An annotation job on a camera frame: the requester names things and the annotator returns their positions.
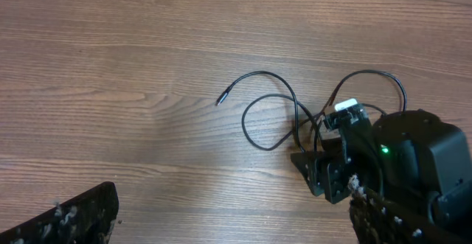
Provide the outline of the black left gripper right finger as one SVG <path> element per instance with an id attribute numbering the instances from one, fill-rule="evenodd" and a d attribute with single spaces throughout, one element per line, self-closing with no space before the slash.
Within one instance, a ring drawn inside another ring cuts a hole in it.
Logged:
<path id="1" fill-rule="evenodd" d="M 425 212 L 414 212 L 363 187 L 356 174 L 348 181 L 350 219 L 359 243 L 469 243 L 471 201 L 447 205 L 430 192 Z"/>

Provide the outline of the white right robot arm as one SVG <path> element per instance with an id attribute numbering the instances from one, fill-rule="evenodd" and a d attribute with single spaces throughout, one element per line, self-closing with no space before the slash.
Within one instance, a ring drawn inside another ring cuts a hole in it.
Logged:
<path id="1" fill-rule="evenodd" d="M 471 154 L 457 126 L 423 110 L 370 122 L 362 104 L 324 124 L 338 136 L 291 161 L 314 195 L 349 200 L 360 243 L 471 241 Z"/>

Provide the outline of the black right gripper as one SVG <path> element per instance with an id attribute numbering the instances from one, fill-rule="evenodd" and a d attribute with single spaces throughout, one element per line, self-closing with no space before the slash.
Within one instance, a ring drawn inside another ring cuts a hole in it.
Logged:
<path id="1" fill-rule="evenodd" d="M 350 194 L 348 184 L 356 176 L 360 184 L 378 191 L 380 165 L 372 135 L 372 124 L 362 105 L 353 105 L 324 116 L 329 131 L 339 137 L 322 142 L 324 152 L 292 153 L 292 164 L 314 196 L 338 203 Z"/>

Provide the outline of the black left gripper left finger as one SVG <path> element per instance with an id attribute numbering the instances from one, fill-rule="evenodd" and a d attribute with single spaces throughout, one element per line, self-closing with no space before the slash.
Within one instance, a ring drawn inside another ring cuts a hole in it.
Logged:
<path id="1" fill-rule="evenodd" d="M 115 184 L 106 181 L 1 233 L 5 244 L 108 244 L 117 221 Z"/>

